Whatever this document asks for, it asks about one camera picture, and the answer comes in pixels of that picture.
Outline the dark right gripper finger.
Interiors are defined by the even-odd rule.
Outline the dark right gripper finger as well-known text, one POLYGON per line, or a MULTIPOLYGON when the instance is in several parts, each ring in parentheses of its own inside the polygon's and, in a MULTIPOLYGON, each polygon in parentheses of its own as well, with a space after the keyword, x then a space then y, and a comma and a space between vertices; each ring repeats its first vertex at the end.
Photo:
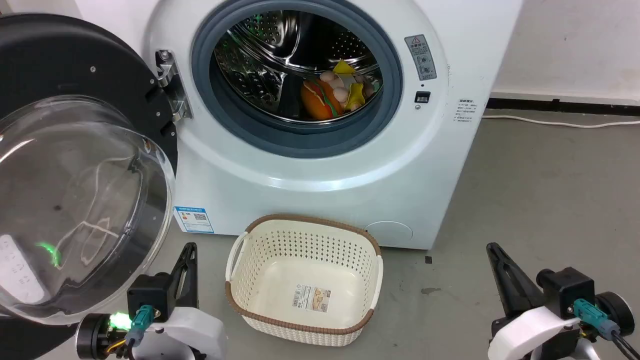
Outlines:
POLYGON ((520 273, 519 283, 525 292, 524 312, 528 312, 528 310, 539 308, 546 303, 546 297, 542 293, 541 289, 527 276, 527 274, 522 269, 520 273))
POLYGON ((498 243, 486 246, 494 282, 507 318, 514 318, 525 311, 526 292, 521 287, 521 269, 498 243))

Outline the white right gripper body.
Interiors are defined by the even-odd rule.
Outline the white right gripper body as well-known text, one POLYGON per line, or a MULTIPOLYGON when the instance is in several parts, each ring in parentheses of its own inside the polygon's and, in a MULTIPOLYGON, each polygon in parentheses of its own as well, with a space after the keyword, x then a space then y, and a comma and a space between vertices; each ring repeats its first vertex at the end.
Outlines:
POLYGON ((489 360, 519 360, 580 319, 562 319, 546 306, 528 310, 503 326, 487 349, 489 360))

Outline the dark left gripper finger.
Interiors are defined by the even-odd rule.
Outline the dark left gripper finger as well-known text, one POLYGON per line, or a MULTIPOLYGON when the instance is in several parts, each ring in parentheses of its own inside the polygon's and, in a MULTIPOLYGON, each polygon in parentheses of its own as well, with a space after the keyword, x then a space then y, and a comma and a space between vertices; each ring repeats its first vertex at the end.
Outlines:
POLYGON ((170 273, 171 282, 170 282, 169 289, 167 291, 167 297, 168 297, 169 305, 171 308, 174 308, 176 306, 181 307, 180 306, 180 277, 181 277, 180 276, 180 273, 181 273, 180 255, 178 256, 178 260, 176 261, 176 264, 173 267, 173 271, 170 273))
POLYGON ((198 247, 186 243, 180 254, 180 306, 199 308, 198 247))

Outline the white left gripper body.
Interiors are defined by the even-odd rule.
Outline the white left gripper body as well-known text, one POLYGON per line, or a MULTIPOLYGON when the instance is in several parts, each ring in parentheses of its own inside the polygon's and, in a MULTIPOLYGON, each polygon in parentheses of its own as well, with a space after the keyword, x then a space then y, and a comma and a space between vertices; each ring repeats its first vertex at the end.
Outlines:
POLYGON ((225 360, 227 340, 217 317, 193 307, 176 307, 154 322, 141 341, 142 360, 225 360))

